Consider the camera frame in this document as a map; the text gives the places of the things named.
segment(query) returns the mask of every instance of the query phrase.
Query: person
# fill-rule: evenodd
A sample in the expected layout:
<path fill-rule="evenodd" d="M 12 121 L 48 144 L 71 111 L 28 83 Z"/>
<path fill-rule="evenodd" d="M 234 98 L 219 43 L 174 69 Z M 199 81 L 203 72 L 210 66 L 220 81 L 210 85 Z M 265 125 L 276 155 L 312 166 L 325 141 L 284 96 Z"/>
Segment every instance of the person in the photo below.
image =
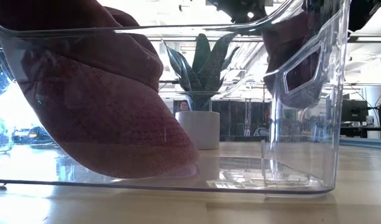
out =
<path fill-rule="evenodd" d="M 179 105 L 179 111 L 189 111 L 189 104 L 186 100 L 182 100 Z"/>

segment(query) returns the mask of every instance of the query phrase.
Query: white pot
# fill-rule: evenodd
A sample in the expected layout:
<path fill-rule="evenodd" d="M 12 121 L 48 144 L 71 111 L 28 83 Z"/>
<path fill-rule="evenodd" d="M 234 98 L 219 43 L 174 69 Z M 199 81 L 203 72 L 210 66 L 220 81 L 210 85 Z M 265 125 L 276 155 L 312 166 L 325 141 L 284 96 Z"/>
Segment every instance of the white pot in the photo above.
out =
<path fill-rule="evenodd" d="M 175 115 L 197 149 L 219 148 L 219 113 L 210 111 L 181 111 Z"/>

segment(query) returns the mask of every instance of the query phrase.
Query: plastic bin bottom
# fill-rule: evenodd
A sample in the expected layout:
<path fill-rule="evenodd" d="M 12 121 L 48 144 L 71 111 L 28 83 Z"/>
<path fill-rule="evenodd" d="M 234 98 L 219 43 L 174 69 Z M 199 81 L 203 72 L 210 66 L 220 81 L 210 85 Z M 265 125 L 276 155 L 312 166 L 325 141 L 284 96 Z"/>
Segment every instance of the plastic bin bottom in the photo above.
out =
<path fill-rule="evenodd" d="M 116 179 L 79 165 L 54 144 L 15 144 L 10 151 L 0 151 L 0 183 L 273 195 L 317 195 L 331 190 L 317 177 L 279 161 L 253 157 L 252 153 L 238 157 L 214 151 L 201 152 L 197 164 L 170 174 L 146 179 Z"/>

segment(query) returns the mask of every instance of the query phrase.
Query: monitor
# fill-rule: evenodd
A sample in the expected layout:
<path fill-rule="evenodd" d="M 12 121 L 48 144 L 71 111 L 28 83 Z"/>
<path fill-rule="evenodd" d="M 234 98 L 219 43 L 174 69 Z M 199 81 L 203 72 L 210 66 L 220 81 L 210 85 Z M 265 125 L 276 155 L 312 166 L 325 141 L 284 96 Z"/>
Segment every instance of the monitor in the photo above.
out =
<path fill-rule="evenodd" d="M 343 100 L 341 121 L 366 121 L 368 103 L 364 100 Z"/>

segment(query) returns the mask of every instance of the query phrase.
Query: cap brim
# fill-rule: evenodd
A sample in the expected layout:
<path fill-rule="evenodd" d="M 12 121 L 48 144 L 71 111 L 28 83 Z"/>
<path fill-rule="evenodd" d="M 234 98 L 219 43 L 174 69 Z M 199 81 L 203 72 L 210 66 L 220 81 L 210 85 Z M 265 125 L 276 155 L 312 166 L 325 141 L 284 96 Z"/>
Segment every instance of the cap brim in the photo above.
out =
<path fill-rule="evenodd" d="M 141 82 L 49 50 L 26 52 L 22 68 L 27 79 L 17 82 L 39 120 L 86 168 L 111 177 L 143 178 L 198 160 L 172 112 Z"/>

